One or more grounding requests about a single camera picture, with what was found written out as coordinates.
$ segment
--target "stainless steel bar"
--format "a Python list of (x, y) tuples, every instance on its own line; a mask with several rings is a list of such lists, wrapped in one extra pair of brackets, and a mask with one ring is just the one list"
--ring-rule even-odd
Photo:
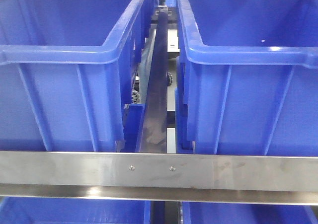
[(145, 118), (140, 146), (137, 148), (142, 153), (166, 153), (167, 150), (167, 17), (166, 13), (159, 13), (148, 83)]
[(1, 184), (318, 192), (318, 157), (0, 151)]
[(0, 196), (318, 205), (315, 192), (0, 184)]

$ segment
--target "metal frame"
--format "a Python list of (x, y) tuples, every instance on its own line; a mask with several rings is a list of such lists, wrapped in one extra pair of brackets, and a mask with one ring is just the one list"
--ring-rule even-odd
[(166, 17), (156, 34), (142, 153), (0, 151), (0, 196), (318, 205), (318, 157), (160, 153)]

